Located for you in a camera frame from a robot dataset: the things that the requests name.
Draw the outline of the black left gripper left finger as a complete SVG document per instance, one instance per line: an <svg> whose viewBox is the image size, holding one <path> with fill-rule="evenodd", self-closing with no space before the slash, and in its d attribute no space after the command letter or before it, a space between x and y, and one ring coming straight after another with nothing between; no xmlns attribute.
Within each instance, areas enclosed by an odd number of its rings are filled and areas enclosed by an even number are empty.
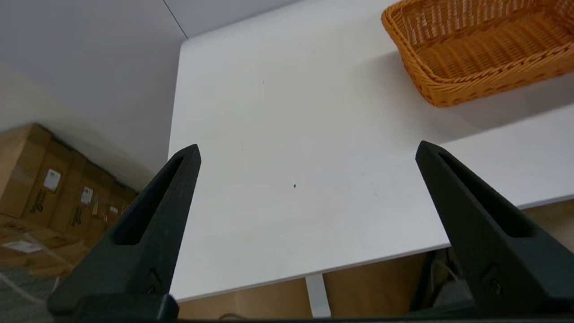
<svg viewBox="0 0 574 323"><path fill-rule="evenodd" d="M201 155L175 153L56 288L53 317L177 317L170 295Z"/></svg>

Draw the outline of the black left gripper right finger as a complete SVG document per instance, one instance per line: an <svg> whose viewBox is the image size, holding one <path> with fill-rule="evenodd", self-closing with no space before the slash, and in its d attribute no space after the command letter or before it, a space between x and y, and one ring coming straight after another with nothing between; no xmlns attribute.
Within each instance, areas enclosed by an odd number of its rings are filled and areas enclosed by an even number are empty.
<svg viewBox="0 0 574 323"><path fill-rule="evenodd" d="M442 147L415 159L481 312L573 313L570 250Z"/></svg>

